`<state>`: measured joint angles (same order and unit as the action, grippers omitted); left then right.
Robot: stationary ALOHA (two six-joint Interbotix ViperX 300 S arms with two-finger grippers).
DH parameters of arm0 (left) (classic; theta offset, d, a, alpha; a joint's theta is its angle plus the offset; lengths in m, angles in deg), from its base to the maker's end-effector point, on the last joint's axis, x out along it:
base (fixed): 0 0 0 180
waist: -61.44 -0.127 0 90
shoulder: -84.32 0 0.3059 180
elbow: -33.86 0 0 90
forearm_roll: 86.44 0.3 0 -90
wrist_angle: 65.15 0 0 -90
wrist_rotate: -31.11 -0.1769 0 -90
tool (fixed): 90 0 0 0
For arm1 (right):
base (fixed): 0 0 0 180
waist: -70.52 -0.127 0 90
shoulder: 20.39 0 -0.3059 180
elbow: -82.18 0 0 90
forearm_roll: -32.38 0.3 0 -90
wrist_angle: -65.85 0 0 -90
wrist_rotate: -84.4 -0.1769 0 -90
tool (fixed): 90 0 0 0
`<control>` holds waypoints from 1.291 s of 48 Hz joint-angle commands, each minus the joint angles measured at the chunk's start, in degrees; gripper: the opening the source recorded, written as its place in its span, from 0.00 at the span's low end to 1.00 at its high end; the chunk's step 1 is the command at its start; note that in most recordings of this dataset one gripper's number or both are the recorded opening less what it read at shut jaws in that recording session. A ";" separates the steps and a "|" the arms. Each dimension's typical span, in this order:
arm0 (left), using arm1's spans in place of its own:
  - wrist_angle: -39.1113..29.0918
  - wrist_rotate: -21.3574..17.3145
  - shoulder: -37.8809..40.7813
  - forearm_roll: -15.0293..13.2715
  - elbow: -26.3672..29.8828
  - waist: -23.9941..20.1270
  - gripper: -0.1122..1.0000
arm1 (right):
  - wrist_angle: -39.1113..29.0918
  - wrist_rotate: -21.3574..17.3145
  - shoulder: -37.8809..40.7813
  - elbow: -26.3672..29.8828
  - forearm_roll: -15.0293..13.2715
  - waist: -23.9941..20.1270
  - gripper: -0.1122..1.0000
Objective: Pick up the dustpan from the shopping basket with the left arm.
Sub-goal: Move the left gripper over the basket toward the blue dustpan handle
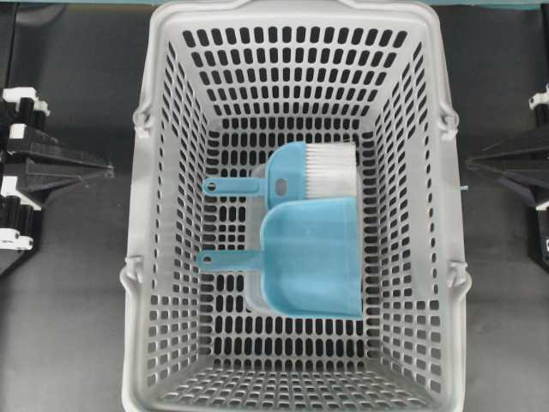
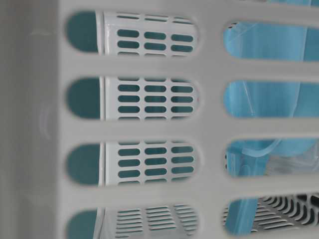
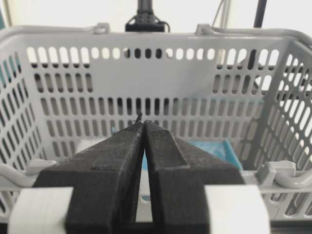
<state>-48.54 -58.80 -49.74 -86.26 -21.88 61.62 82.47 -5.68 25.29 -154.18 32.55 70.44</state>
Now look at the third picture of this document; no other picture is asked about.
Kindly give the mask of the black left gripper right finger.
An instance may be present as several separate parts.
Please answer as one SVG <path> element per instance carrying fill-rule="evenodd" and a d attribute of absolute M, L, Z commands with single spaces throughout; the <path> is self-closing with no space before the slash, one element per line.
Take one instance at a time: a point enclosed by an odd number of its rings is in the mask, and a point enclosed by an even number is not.
<path fill-rule="evenodd" d="M 241 185 L 232 164 L 147 120 L 144 144 L 153 223 L 162 233 L 208 233 L 205 185 Z"/>

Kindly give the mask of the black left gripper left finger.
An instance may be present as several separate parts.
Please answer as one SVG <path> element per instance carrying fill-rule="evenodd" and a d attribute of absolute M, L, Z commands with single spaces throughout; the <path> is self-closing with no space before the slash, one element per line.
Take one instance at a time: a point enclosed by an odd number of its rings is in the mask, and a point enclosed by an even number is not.
<path fill-rule="evenodd" d="M 67 232 L 112 232 L 135 222 L 144 154 L 141 118 L 40 172 L 35 188 L 73 188 Z"/>

